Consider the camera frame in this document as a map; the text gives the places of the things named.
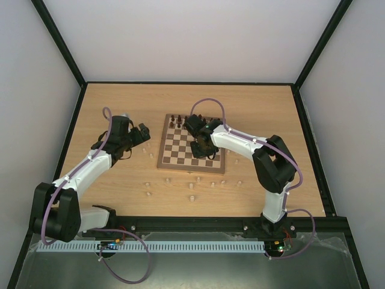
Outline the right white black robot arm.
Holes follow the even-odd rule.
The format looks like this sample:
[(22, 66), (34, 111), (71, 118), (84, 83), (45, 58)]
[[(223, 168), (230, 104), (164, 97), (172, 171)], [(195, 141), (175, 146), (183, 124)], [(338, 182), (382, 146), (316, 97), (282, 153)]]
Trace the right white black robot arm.
[(220, 149), (227, 149), (253, 162), (258, 181), (266, 191), (260, 225), (266, 235), (277, 235), (287, 217), (289, 185), (298, 172), (282, 138), (256, 137), (233, 129), (219, 119), (207, 123), (195, 114), (185, 119), (184, 127), (194, 138), (190, 144), (194, 158), (213, 157)]

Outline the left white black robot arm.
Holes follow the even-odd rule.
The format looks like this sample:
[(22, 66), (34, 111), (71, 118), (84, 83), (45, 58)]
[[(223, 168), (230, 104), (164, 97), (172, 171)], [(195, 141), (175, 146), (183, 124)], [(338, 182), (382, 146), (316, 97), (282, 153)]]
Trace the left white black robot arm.
[(80, 232), (110, 229), (116, 225), (116, 211), (103, 205), (81, 209), (85, 191), (123, 158), (125, 152), (150, 140), (149, 128), (134, 126), (126, 115), (113, 116), (108, 130), (91, 146), (86, 157), (69, 173), (52, 183), (40, 183), (34, 191), (29, 227), (47, 239), (70, 242)]

